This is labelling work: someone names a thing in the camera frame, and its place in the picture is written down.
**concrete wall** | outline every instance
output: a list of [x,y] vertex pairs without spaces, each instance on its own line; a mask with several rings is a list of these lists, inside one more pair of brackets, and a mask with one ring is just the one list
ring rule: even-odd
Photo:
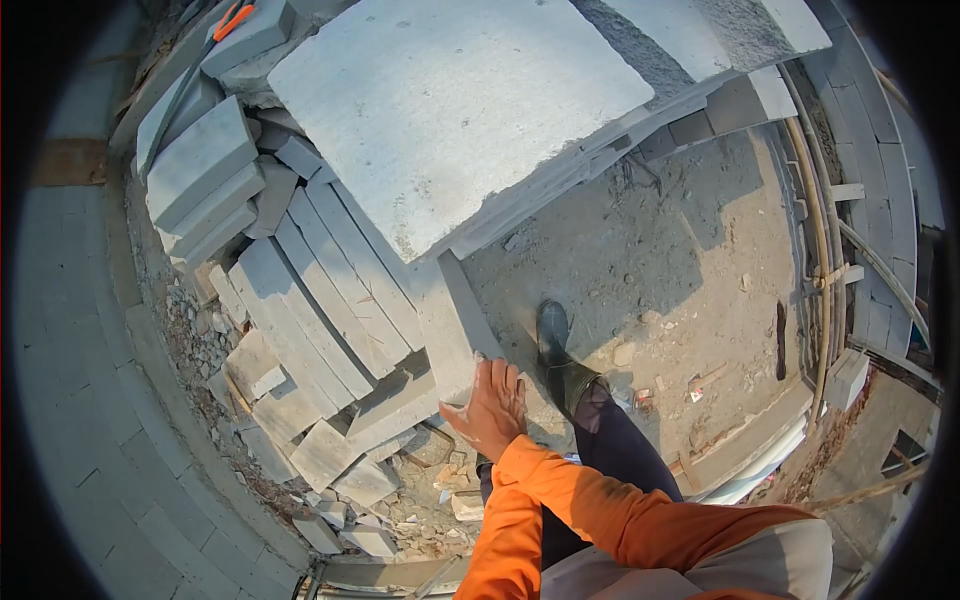
[[[89,58],[126,50],[139,18],[130,2]],[[122,74],[82,71],[49,136],[106,138]],[[309,556],[191,412],[132,277],[122,182],[35,188],[20,227],[13,338],[27,435],[88,567],[118,598],[289,598]]]

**stone block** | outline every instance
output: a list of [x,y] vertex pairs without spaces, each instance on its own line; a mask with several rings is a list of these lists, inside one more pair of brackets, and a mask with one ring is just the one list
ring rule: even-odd
[[[210,77],[219,77],[244,60],[282,44],[290,36],[294,16],[286,0],[260,0],[250,16],[213,46],[200,68]],[[207,35],[212,36],[214,29],[216,25]]]
[[187,269],[196,269],[226,246],[238,233],[256,220],[256,206],[249,200],[231,212],[216,228],[197,242],[183,260]]
[[401,448],[410,443],[415,437],[417,437],[417,430],[410,427],[406,431],[401,431],[396,434],[383,444],[378,444],[367,450],[367,457],[375,463],[385,461],[394,454],[397,454]]
[[237,291],[233,289],[233,284],[230,283],[230,279],[224,272],[223,267],[220,265],[212,265],[210,267],[210,283],[213,284],[213,288],[217,290],[220,303],[226,308],[233,322],[243,326],[250,318],[250,315],[247,313],[247,307],[244,306],[243,301],[240,300],[240,296],[237,295]]
[[407,377],[408,380],[398,386],[392,380],[384,380],[369,396],[357,402],[357,414],[347,432],[350,445],[367,452],[437,412],[433,374],[427,371]]
[[258,399],[276,387],[273,386],[265,390],[259,396],[253,389],[253,386],[267,373],[280,368],[280,361],[264,338],[263,332],[255,328],[248,331],[236,348],[227,356],[227,360],[224,361],[224,368],[229,372],[233,382],[237,384],[240,394],[243,394],[247,402],[253,405]]
[[326,169],[330,171],[329,165],[313,144],[306,141],[298,135],[291,135],[287,138],[287,143],[274,154],[283,164],[289,166],[305,180],[313,177],[317,171]]
[[306,135],[300,123],[294,119],[286,108],[264,108],[256,112],[256,118],[264,124],[276,125],[297,135]]
[[294,527],[297,528],[310,545],[321,554],[340,554],[344,546],[337,540],[330,526],[316,515],[293,515]]
[[677,119],[668,125],[670,134],[678,146],[687,144],[696,144],[705,139],[714,136],[713,127],[710,126],[710,120],[707,118],[705,110],[697,110],[693,114]]
[[[177,80],[160,97],[150,112],[140,121],[136,129],[136,172],[143,170],[144,160],[150,150],[150,145],[156,137],[156,129],[160,125],[163,113],[170,107],[170,102],[174,99],[174,94],[186,71],[177,77]],[[193,125],[197,119],[204,116],[208,111],[217,106],[217,103],[224,100],[224,90],[213,80],[209,79],[199,69],[194,72],[190,78],[190,83],[183,91],[180,97],[180,104],[174,111],[174,116],[167,126],[167,131],[160,138],[160,145],[156,148],[157,153],[163,152],[163,149],[170,145],[170,142],[177,139],[181,133]]]
[[244,444],[253,453],[253,458],[260,465],[263,475],[274,483],[290,481],[300,473],[290,464],[261,427],[251,427],[240,432]]
[[[367,295],[373,296],[410,349],[423,348],[420,325],[417,322],[414,307],[400,292],[363,233],[350,219],[349,213],[333,191],[333,187],[328,183],[311,180],[306,186],[306,195],[316,213],[320,215],[323,225],[335,240],[336,246],[340,248],[359,280],[367,288]],[[294,217],[294,221],[297,221],[296,215],[291,216]],[[390,348],[391,358],[403,351],[391,342],[387,342],[385,346]]]
[[417,290],[414,304],[437,398],[466,404],[473,387],[475,351],[487,358],[503,356],[487,317],[470,289],[460,261],[446,252],[412,270],[411,284]]
[[370,507],[396,492],[400,485],[396,474],[386,463],[375,463],[366,456],[351,466],[330,486],[333,490],[354,500],[360,506]]
[[[323,32],[268,82],[408,263],[441,253],[545,163],[570,159],[578,140],[654,96],[566,2],[365,0]],[[366,80],[372,60],[389,98],[345,84]],[[505,94],[513,101],[491,110]]]
[[345,502],[320,502],[312,511],[336,527],[343,529],[347,526],[347,504]]
[[[270,242],[267,240],[257,240],[254,242],[254,244],[258,243],[269,244]],[[309,398],[305,403],[313,404],[313,409],[309,411],[310,413],[315,412],[322,418],[335,415],[338,412],[336,405],[330,400],[320,383],[314,379],[314,371],[308,367],[307,362],[305,362],[305,359],[309,359],[310,365],[313,365],[322,359],[314,358],[316,356],[316,350],[314,350],[312,346],[309,346],[309,342],[303,336],[296,321],[290,317],[289,311],[282,305],[282,300],[276,298],[276,295],[270,298],[262,292],[258,294],[253,289],[251,281],[247,276],[243,261],[238,261],[237,264],[230,268],[229,277],[233,283],[233,288],[237,291],[247,310],[250,311],[253,322],[263,333],[271,350],[276,354],[280,362],[283,363],[293,379],[291,388],[285,392],[289,393],[293,390],[302,389],[302,392],[298,392],[298,395]],[[264,425],[262,422],[260,424],[271,436],[274,435],[271,433],[271,427]]]
[[379,527],[350,525],[340,535],[371,556],[392,557],[399,551],[390,534]]
[[221,73],[217,81],[228,94],[236,94],[245,106],[282,107],[276,94],[267,84],[267,75],[301,42],[316,34],[318,29],[318,25],[312,19],[295,15],[290,36],[285,42]]
[[172,229],[159,229],[164,251],[170,256],[186,257],[211,231],[263,190],[264,175],[256,162],[247,164],[210,192]]
[[300,16],[318,16],[332,19],[345,11],[357,0],[287,0]]
[[266,183],[263,190],[253,197],[256,221],[244,229],[247,237],[254,240],[274,234],[280,218],[290,205],[299,179],[296,173],[283,165],[263,164],[261,168]]
[[325,420],[319,420],[290,455],[290,462],[310,487],[319,491],[347,470],[359,455],[360,452],[350,447],[342,432]]
[[[272,314],[281,323],[286,323],[281,326],[284,335],[303,342],[301,347],[307,352],[303,359],[314,373],[314,380],[338,408],[373,389],[367,369],[328,324],[275,239],[254,241],[240,255],[239,262],[254,292],[264,304],[275,308]],[[282,356],[280,360],[287,365]]]
[[[293,208],[293,211],[296,213],[300,208],[305,208],[307,211],[313,213],[313,208],[310,207],[309,202],[306,200],[303,189],[299,188],[295,195],[298,198],[298,204],[302,203],[303,206]],[[316,213],[313,213],[311,218],[305,223],[308,227],[321,228],[323,234],[328,236],[326,229],[320,224],[320,219]],[[337,291],[335,284],[327,274],[325,269],[330,269],[331,264],[327,262],[325,265],[322,265],[320,261],[317,260],[303,239],[304,235],[310,235],[312,240],[316,239],[316,235],[312,235],[310,231],[305,230],[301,232],[301,229],[294,224],[290,216],[284,215],[276,231],[276,240],[283,248],[287,258],[290,259],[290,264],[297,272],[297,275],[300,276],[300,280],[303,281],[303,285],[307,291],[309,291],[313,300],[320,306],[327,318],[330,319],[330,322],[336,330],[340,332],[350,346],[350,349],[357,355],[357,358],[367,367],[374,377],[383,377],[394,369],[395,362],[402,360],[401,355],[406,354],[406,344],[403,343],[403,340],[399,337],[399,334],[393,326],[387,322],[383,312],[375,306],[375,302],[366,302],[366,304],[374,304],[371,309],[375,309],[374,312],[379,313],[379,321],[369,320],[366,324],[361,322],[360,318],[355,314],[355,312],[359,313],[361,311],[350,310],[350,305],[348,305],[344,297]],[[349,265],[341,266],[344,269],[349,269]],[[349,279],[348,287],[350,284],[354,284],[355,287],[362,287],[362,284],[356,279],[355,275],[353,277],[349,276],[351,273],[352,269],[349,269],[348,271],[333,273],[333,275],[340,279]],[[357,295],[357,298],[352,301],[359,302],[365,297],[366,296]],[[382,335],[377,331],[378,328],[383,329],[382,325],[389,327],[386,335]],[[391,360],[385,354],[385,350],[388,348],[384,347],[387,343],[394,341],[398,342],[396,346],[399,350],[398,352],[392,353],[395,360]]]
[[264,394],[270,392],[286,380],[287,374],[283,372],[283,368],[280,365],[273,367],[251,386],[253,397],[257,399],[262,398]]
[[221,183],[256,158],[247,118],[230,96],[157,155],[147,175],[147,208],[158,228],[172,230]]
[[322,416],[323,411],[317,402],[289,380],[265,394],[253,406],[253,420],[277,445],[289,443]]
[[867,197],[863,191],[863,183],[841,183],[840,185],[831,185],[830,191],[833,194],[834,202],[843,202],[845,200],[861,200]]

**wooden stick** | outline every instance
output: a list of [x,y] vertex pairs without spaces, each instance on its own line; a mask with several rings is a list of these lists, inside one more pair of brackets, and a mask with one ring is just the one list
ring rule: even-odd
[[884,495],[885,493],[893,492],[894,490],[897,490],[898,488],[905,486],[912,481],[920,479],[926,472],[926,465],[927,463],[923,463],[917,467],[913,467],[910,470],[897,475],[896,477],[891,477],[890,479],[870,486],[869,488],[863,488],[855,492],[842,493],[834,496],[833,498],[827,498],[826,500],[808,500],[806,502],[796,502],[790,506],[798,508],[802,511],[807,511],[809,513],[821,514],[843,506],[859,504],[864,500],[869,500],[870,498],[876,498],[877,496]]

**leg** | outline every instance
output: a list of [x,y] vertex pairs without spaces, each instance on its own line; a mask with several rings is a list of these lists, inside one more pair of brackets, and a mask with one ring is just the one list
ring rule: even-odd
[[644,492],[661,490],[674,502],[684,501],[670,469],[604,386],[594,382],[581,396],[573,430],[584,465]]

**dirt ground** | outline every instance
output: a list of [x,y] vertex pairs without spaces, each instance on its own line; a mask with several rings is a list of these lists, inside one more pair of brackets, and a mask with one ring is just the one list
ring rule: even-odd
[[[781,389],[777,302],[787,306],[786,381],[799,369],[792,217],[767,142],[739,132],[649,163],[624,161],[578,185],[463,261],[507,358],[536,380],[534,316],[546,299],[572,321],[568,350],[604,373],[667,458],[749,420]],[[728,363],[696,403],[687,382]],[[658,389],[657,377],[663,390]],[[572,427],[528,394],[531,434],[574,451]]]

